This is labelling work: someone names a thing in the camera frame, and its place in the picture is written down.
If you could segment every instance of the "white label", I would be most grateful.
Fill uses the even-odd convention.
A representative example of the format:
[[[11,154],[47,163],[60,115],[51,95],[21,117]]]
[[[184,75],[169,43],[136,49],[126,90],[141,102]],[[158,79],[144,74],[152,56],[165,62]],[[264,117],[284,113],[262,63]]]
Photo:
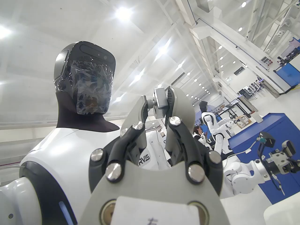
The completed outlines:
[[[198,209],[186,204],[120,196],[111,225],[200,225]]]

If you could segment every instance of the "silver bolt head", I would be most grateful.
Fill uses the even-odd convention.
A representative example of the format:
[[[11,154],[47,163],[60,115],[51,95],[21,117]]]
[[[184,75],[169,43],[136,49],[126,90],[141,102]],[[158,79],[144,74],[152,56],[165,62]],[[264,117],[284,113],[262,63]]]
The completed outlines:
[[[127,130],[128,130],[127,128],[121,130],[120,137],[124,136],[124,134],[126,133]]]
[[[209,156],[209,159],[215,164],[219,164],[222,161],[222,158],[217,151],[210,151],[208,153],[208,156]]]
[[[169,121],[170,121],[170,124],[173,125],[173,126],[178,126],[178,125],[181,124],[181,120],[177,116],[170,117]]]
[[[121,172],[122,172],[121,164],[114,162],[107,166],[105,171],[105,177],[110,181],[114,181],[120,177]]]
[[[190,165],[187,173],[193,181],[198,183],[202,182],[205,177],[204,169],[197,164]]]
[[[102,159],[104,154],[103,149],[95,149],[92,153],[91,153],[91,160],[92,161],[99,161]]]
[[[144,123],[142,121],[139,121],[138,123],[134,123],[132,125],[132,127],[136,130],[136,131],[139,131],[143,128],[144,126]]]

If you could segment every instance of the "black robot head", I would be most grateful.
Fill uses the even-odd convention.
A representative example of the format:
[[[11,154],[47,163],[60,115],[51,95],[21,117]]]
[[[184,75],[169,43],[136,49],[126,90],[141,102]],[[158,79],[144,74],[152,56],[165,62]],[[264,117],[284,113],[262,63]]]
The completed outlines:
[[[78,114],[105,114],[115,74],[115,57],[86,41],[65,47],[56,58],[56,92],[67,92]]]
[[[200,110],[201,112],[207,112],[207,102],[206,101],[201,101],[199,103],[199,107],[200,107]]]

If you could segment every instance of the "white floor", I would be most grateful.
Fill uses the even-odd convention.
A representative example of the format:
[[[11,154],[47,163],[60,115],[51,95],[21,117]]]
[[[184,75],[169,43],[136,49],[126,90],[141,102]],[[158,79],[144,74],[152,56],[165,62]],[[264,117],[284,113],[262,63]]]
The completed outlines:
[[[289,119],[300,128],[300,89],[295,89],[277,99],[269,92],[262,91],[251,103],[258,109],[261,116],[268,113],[285,113]],[[235,133],[241,131],[237,126]],[[257,186],[250,194],[221,200],[231,225],[265,225],[263,213],[271,205],[264,192]]]

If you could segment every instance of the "black hair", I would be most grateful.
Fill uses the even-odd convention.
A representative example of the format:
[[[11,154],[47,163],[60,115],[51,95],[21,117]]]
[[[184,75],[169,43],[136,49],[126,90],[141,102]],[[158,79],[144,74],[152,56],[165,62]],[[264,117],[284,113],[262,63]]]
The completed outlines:
[[[199,103],[199,107],[200,107],[200,110],[201,112],[206,112],[207,111],[207,102],[206,101],[201,101]]]
[[[196,133],[197,135],[199,135],[199,132],[198,132],[199,128],[202,130],[202,128],[200,126],[195,126],[194,127],[194,133]]]

